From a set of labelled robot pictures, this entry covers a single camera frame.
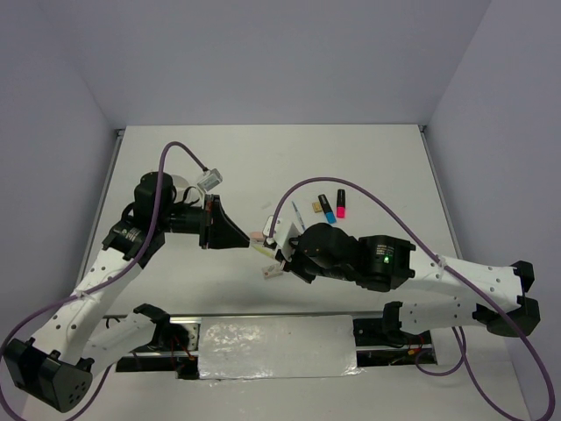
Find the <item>yellow clear pen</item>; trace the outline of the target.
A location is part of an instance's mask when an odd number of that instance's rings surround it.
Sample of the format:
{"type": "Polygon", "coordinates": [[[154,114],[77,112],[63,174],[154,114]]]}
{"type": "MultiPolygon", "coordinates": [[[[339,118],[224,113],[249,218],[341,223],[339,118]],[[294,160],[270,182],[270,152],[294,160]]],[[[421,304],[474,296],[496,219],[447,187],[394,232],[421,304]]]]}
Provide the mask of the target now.
{"type": "Polygon", "coordinates": [[[273,259],[273,260],[275,259],[275,252],[272,249],[269,249],[262,244],[253,243],[251,244],[251,248],[257,251],[258,253],[265,255],[269,259],[273,259]]]}

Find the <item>blue clear pen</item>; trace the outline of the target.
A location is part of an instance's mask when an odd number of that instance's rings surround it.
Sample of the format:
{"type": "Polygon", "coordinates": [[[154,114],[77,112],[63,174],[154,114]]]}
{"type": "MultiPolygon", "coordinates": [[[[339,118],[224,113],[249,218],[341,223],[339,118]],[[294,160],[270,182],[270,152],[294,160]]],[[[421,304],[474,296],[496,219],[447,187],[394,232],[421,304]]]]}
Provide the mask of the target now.
{"type": "Polygon", "coordinates": [[[306,230],[306,225],[303,221],[302,215],[299,212],[299,209],[298,209],[296,203],[294,201],[291,201],[291,204],[292,204],[293,210],[295,212],[295,215],[296,215],[299,226],[302,228],[302,231],[305,231],[306,230]]]}

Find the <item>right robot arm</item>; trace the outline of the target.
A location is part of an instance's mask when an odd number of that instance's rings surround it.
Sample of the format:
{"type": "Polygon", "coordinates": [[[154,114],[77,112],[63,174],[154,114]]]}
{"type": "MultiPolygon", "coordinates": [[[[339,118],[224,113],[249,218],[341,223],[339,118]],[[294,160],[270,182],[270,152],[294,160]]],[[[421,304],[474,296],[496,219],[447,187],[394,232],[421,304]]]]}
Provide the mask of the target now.
{"type": "Polygon", "coordinates": [[[537,300],[527,296],[535,277],[526,261],[493,267],[431,258],[408,240],[387,235],[356,239],[326,223],[304,232],[281,223],[265,245],[275,251],[284,271],[306,283],[325,277],[373,292],[416,290],[442,297],[431,303],[386,303],[380,325],[391,343],[432,329],[469,325],[515,338],[530,335],[541,320],[537,300]]]}

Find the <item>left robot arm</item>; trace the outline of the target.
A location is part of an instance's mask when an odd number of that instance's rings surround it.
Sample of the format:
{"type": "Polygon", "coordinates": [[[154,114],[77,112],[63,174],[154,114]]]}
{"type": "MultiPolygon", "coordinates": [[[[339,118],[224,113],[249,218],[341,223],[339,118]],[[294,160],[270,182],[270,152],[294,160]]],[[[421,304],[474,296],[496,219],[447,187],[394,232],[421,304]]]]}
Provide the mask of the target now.
{"type": "Polygon", "coordinates": [[[202,205],[177,201],[173,178],[143,175],[134,200],[110,228],[96,260],[64,303],[28,340],[11,339],[4,361],[14,385],[61,413],[73,410],[93,379],[146,346],[185,349],[188,331],[164,310],[142,303],[111,328],[96,327],[124,289],[164,246],[167,233],[194,234],[203,249],[247,248],[249,237],[226,215],[218,195],[202,205]]]}

